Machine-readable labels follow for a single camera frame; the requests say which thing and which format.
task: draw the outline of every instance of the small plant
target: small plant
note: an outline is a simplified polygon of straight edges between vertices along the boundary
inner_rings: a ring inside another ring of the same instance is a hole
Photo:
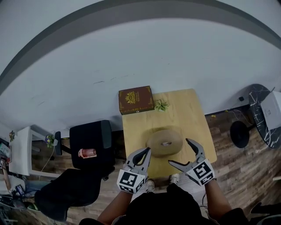
[[[11,132],[9,133],[10,142],[12,142],[12,141],[14,140],[14,135],[15,135],[14,131],[11,131]]]
[[[156,111],[166,111],[167,108],[169,107],[169,104],[167,102],[163,102],[161,99],[156,101],[156,106],[154,109]]]
[[[51,148],[54,143],[54,136],[52,134],[48,134],[45,137],[45,142],[47,143],[48,148]]]

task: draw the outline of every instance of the black chair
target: black chair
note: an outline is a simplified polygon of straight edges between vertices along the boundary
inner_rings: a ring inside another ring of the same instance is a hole
[[[57,155],[64,150],[72,155],[73,166],[61,176],[35,193],[38,209],[57,221],[66,221],[68,208],[92,204],[100,192],[101,179],[106,180],[114,171],[115,157],[112,147],[111,128],[108,120],[72,127],[69,132],[70,149],[61,144],[60,133]],[[97,157],[83,159],[80,149],[95,149]]]

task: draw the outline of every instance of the brown box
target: brown box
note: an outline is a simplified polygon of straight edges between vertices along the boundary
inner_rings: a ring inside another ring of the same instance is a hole
[[[150,86],[119,91],[119,110],[122,115],[154,110]]]

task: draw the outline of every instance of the marble tabletop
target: marble tabletop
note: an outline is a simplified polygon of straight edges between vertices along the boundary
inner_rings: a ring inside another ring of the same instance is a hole
[[[270,90],[261,84],[256,83],[251,85],[249,92],[249,104],[260,136],[269,147],[276,149],[281,145],[281,127],[268,130],[263,111],[260,106],[260,103],[269,93]]]

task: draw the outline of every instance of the white shoe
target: white shoe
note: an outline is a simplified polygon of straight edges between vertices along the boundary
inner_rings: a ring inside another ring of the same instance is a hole
[[[146,186],[146,193],[154,192],[154,190],[155,190],[155,185],[154,185],[153,180],[148,180],[148,181],[146,182],[145,186]]]
[[[169,185],[171,185],[171,184],[176,184],[177,185],[179,180],[180,180],[180,174],[173,174],[173,175],[170,176],[170,183],[169,183]]]

